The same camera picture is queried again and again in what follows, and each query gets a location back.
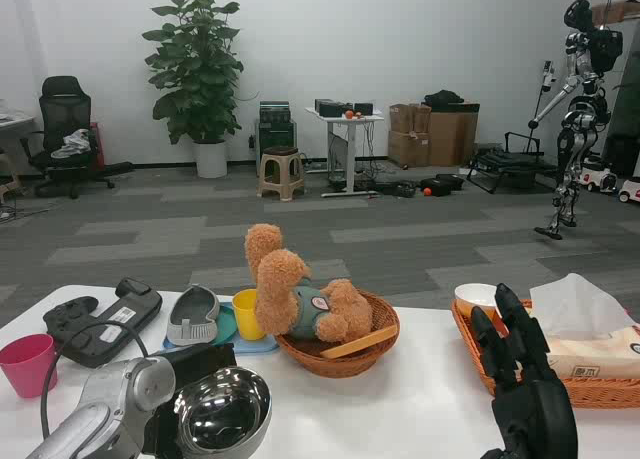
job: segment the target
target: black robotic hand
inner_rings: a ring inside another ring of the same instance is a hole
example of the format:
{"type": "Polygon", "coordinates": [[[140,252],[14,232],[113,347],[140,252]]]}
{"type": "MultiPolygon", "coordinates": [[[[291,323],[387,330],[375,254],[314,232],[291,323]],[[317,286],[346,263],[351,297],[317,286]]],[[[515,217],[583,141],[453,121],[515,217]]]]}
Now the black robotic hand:
{"type": "Polygon", "coordinates": [[[501,337],[479,307],[471,313],[482,366],[496,382],[491,406],[505,444],[504,450],[491,450],[483,459],[577,459],[573,410],[564,384],[549,367],[549,346],[538,321],[504,284],[498,285],[495,298],[508,336],[501,337]]]}

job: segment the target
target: label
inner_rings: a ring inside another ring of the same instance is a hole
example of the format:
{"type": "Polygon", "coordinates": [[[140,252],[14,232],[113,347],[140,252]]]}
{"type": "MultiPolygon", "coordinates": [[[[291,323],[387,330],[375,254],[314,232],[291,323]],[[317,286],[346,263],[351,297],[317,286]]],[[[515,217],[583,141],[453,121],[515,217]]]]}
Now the label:
{"type": "MultiPolygon", "coordinates": [[[[121,307],[113,316],[109,318],[110,321],[121,322],[125,324],[129,319],[136,315],[136,311],[133,309],[129,309],[128,307],[121,307]]],[[[113,342],[115,341],[120,333],[122,332],[122,328],[118,326],[108,326],[102,334],[100,334],[100,340],[104,342],[113,342]]]]}
{"type": "Polygon", "coordinates": [[[321,311],[329,310],[329,305],[327,304],[327,301],[324,300],[324,297],[314,297],[313,299],[311,299],[311,304],[313,304],[316,309],[320,309],[321,311]]]}
{"type": "Polygon", "coordinates": [[[598,377],[600,368],[597,366],[576,366],[573,368],[573,377],[598,377]]]}

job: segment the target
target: black game controller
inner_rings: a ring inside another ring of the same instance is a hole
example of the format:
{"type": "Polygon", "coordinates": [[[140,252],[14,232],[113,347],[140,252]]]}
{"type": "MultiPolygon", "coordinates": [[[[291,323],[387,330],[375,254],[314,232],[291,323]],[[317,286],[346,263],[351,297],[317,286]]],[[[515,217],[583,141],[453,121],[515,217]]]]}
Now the black game controller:
{"type": "MultiPolygon", "coordinates": [[[[111,320],[142,330],[160,311],[160,294],[146,284],[125,277],[116,287],[118,300],[100,316],[91,312],[98,307],[95,297],[78,297],[47,312],[43,319],[47,333],[60,346],[78,330],[90,324],[111,320]]],[[[87,367],[109,362],[131,340],[131,334],[117,326],[96,326],[81,332],[65,347],[63,356],[87,367]]]]}

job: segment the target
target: gray carpet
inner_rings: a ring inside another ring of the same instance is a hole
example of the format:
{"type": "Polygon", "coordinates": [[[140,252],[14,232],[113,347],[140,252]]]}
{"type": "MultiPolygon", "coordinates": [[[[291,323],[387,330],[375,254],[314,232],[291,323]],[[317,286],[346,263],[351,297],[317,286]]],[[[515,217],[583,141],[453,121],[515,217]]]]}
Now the gray carpet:
{"type": "MultiPolygon", "coordinates": [[[[392,179],[439,172],[386,167],[392,179]]],[[[18,207],[51,209],[0,225],[0,325],[60,286],[115,286],[123,276],[231,294],[251,285],[243,236],[256,222],[283,229],[318,285],[349,277],[398,306],[447,308],[465,282],[505,282],[526,296],[576,272],[640,320],[640,205],[614,197],[585,191],[579,227],[556,242],[532,231],[552,212],[545,189],[492,196],[465,184],[442,198],[322,199],[326,178],[307,175],[306,193],[281,203],[257,198],[255,169],[244,166],[217,180],[192,168],[141,170],[116,184],[86,186],[75,201],[18,198],[18,207]]]]}

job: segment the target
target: tissue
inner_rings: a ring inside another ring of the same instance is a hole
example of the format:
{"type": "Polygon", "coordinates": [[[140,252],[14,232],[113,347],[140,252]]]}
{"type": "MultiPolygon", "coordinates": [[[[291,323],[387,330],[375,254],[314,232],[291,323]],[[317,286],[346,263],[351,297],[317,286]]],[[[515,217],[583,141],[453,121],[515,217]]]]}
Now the tissue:
{"type": "Polygon", "coordinates": [[[531,289],[532,315],[546,336],[604,339],[635,322],[618,301],[578,274],[531,289]]]}

